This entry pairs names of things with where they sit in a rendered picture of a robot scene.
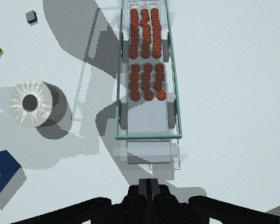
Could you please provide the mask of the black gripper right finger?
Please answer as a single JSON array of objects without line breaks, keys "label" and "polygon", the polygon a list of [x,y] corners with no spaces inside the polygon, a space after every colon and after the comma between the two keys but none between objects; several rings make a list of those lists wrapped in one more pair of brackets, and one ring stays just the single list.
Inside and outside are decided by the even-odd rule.
[{"label": "black gripper right finger", "polygon": [[190,197],[188,204],[179,203],[157,178],[148,182],[150,224],[209,224],[210,218],[222,224],[280,224],[280,216],[201,195]]}]

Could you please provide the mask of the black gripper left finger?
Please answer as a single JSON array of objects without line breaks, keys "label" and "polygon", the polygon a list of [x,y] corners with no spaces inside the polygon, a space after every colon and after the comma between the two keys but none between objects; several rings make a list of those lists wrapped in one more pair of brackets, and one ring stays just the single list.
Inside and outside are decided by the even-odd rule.
[{"label": "black gripper left finger", "polygon": [[91,224],[150,224],[148,179],[139,179],[128,194],[121,204],[97,197],[10,224],[82,224],[89,220]]}]

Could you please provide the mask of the blue rectangular block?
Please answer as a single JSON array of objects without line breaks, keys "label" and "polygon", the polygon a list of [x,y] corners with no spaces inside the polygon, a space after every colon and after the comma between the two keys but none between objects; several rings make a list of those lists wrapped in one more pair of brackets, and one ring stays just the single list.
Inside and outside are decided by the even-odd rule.
[{"label": "blue rectangular block", "polygon": [[0,192],[18,171],[21,165],[7,151],[0,151]]}]

